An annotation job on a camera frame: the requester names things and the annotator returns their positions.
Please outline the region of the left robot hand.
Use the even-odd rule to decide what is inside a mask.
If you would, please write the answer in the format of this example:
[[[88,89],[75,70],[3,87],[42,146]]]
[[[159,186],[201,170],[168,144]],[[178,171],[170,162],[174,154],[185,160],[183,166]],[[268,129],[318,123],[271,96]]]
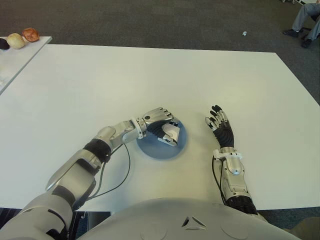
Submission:
[[[177,146],[177,140],[169,136],[164,130],[165,124],[171,124],[175,127],[178,126],[179,120],[175,118],[171,112],[163,107],[158,107],[148,111],[142,116],[144,125],[147,131],[155,135],[158,139],[164,141],[167,145],[172,147]]]

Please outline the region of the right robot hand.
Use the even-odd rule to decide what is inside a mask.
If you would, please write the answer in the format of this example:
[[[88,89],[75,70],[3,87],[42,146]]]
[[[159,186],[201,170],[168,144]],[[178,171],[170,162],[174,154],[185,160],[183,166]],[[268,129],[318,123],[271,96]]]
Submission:
[[[226,113],[218,105],[210,110],[210,117],[205,117],[205,123],[212,130],[221,148],[234,148],[234,134]]]

